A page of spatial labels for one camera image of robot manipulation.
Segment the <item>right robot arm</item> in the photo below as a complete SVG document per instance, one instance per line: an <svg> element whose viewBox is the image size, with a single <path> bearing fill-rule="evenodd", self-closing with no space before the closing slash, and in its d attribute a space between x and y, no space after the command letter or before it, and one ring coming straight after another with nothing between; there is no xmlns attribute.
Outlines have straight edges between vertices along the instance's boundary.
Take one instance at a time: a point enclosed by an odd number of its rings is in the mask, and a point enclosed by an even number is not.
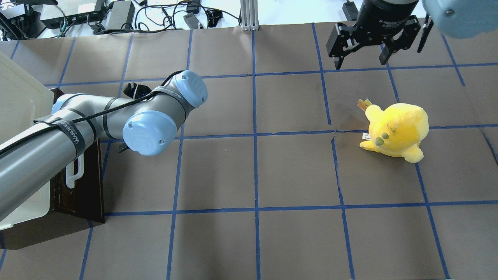
<svg viewBox="0 0 498 280"><path fill-rule="evenodd" d="M386 65L391 55L411 48L418 34L420 53L433 28L454 39L467 39L497 29L496 0L424 0L421 24L413 11L416 0L365 0L356 23L336 23L326 43L328 56L341 69L344 58L366 46L383 46L379 55Z"/></svg>

